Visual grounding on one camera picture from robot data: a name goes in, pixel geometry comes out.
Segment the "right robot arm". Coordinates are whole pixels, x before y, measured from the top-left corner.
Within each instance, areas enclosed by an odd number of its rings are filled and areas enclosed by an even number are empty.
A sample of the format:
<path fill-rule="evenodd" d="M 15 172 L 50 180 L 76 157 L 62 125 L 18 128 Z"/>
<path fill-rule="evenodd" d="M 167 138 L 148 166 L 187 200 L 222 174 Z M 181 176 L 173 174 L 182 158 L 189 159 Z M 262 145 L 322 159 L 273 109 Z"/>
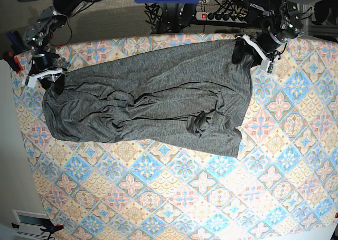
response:
<path fill-rule="evenodd" d="M 32 2 L 37 0 L 17 0 Z M 60 56 L 52 50 L 50 40 L 57 29 L 69 25 L 69 19 L 86 7 L 103 0 L 53 0 L 52 6 L 44 9 L 38 19 L 26 30 L 23 43 L 32 54 L 32 66 L 23 80 L 27 87 L 34 88 L 38 80 L 44 80 L 49 87 L 64 75 L 66 68 L 57 65 Z"/>

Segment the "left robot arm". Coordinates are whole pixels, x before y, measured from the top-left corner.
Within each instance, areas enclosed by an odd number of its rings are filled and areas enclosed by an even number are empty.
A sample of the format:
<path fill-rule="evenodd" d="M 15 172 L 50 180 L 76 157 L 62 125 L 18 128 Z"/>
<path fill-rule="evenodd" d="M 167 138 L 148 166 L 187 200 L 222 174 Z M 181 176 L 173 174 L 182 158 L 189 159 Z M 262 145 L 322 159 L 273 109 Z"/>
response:
<path fill-rule="evenodd" d="M 261 33 L 256 36 L 236 37 L 231 61 L 240 63 L 245 56 L 251 55 L 253 65 L 262 71 L 272 73 L 274 62 L 281 57 L 278 50 L 286 46 L 288 40 L 296 39 L 303 33 L 303 13 L 299 5 L 312 5 L 322 0 L 238 0 L 247 8 L 244 21 L 258 25 Z"/>

